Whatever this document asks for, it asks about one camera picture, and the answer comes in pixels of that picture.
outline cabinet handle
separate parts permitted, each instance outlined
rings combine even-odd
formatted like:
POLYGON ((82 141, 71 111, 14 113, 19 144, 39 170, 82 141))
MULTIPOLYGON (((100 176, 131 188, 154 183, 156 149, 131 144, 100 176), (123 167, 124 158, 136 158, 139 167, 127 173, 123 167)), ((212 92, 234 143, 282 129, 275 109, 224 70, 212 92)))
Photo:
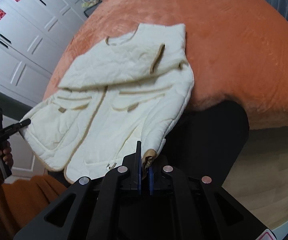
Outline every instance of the cabinet handle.
POLYGON ((45 5, 45 6, 46 6, 46 3, 44 3, 42 0, 40 0, 40 2, 41 2, 43 5, 45 5))
POLYGON ((0 44, 8 49, 8 46, 4 42, 0 41, 0 44))
POLYGON ((7 41, 8 43, 12 44, 12 42, 11 42, 9 39, 7 39, 4 35, 0 34, 0 36, 1 36, 5 41, 7 41))

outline floor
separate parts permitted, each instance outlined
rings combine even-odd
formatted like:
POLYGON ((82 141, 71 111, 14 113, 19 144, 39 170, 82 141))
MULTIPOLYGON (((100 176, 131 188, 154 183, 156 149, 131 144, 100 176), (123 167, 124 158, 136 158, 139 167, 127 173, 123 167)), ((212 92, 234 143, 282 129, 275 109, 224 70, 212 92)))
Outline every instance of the floor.
POLYGON ((250 131, 223 187, 268 228, 288 221, 288 127, 250 131))

